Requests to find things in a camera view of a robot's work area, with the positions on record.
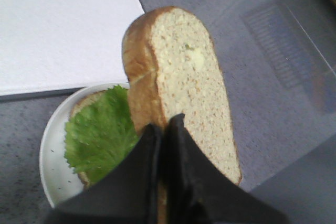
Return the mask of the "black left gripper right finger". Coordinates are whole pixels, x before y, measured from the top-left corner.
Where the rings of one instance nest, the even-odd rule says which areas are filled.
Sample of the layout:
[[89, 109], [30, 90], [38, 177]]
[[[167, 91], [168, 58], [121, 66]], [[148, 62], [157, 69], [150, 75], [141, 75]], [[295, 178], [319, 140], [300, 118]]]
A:
[[288, 223], [281, 211], [255, 198], [223, 175], [184, 126], [170, 119], [161, 149], [168, 223]]

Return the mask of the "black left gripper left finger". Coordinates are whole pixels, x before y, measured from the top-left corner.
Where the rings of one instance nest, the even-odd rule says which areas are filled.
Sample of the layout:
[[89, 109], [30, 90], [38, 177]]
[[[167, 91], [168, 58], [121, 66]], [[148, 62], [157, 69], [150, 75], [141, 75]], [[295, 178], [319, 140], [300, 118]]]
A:
[[149, 124], [105, 178], [60, 203], [45, 223], [156, 223], [161, 130]]

